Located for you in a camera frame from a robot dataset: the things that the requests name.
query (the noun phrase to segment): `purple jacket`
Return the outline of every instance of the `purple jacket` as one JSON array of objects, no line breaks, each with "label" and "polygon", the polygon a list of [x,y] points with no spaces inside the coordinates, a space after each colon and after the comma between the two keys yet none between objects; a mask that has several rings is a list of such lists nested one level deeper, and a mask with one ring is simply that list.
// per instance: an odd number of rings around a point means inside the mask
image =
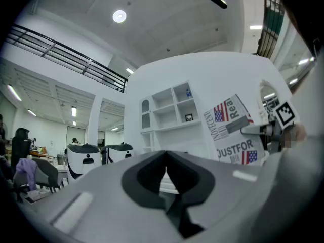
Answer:
[{"label": "purple jacket", "polygon": [[36,190],[35,172],[37,163],[31,159],[21,158],[16,165],[16,172],[26,173],[30,191]]}]

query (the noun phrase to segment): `newspaper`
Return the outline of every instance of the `newspaper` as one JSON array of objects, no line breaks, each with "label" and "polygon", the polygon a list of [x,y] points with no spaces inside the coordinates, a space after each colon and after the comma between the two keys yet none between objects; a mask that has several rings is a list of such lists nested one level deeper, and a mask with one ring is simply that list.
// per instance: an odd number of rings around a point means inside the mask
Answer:
[{"label": "newspaper", "polygon": [[243,135],[240,129],[253,124],[253,120],[235,94],[204,113],[219,161],[260,165],[265,152],[260,136]]}]

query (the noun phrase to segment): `white pillar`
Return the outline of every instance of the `white pillar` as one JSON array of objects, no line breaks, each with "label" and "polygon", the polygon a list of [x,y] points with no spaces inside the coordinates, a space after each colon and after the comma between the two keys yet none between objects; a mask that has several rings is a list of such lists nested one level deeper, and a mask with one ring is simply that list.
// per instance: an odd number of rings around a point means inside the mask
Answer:
[{"label": "white pillar", "polygon": [[91,145],[97,145],[98,143],[98,123],[101,102],[102,96],[96,95],[95,100],[92,104],[88,125],[87,143]]},{"label": "white pillar", "polygon": [[23,113],[24,113],[24,109],[23,108],[21,108],[21,107],[18,107],[17,109],[16,109],[16,113],[15,113],[15,117],[14,117],[14,121],[13,121],[13,123],[12,123],[12,138],[15,136],[15,134],[16,134],[16,130],[18,129],[18,128],[21,128],[22,127],[22,123],[21,123],[21,121],[22,121],[22,115],[23,115]]}]

